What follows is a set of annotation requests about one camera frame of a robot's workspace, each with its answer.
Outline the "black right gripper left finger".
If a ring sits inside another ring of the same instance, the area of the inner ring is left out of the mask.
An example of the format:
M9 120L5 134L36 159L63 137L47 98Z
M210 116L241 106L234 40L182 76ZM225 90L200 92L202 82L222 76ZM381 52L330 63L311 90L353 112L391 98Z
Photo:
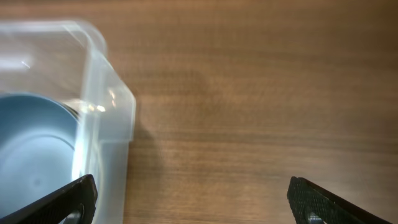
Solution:
M84 175L28 206L1 218L1 224L86 223L93 221L98 191L91 174Z

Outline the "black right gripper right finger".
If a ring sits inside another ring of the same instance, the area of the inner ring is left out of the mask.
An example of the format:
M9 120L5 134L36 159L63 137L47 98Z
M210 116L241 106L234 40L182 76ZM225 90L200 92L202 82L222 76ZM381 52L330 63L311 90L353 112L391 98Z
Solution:
M297 224L391 224L303 177L290 179L287 199Z

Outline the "blue bowl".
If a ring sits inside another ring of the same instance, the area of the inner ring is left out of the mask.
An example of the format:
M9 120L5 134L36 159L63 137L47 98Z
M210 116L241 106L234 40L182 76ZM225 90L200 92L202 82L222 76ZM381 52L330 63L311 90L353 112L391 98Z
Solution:
M38 95L1 96L1 216L72 181L77 118Z

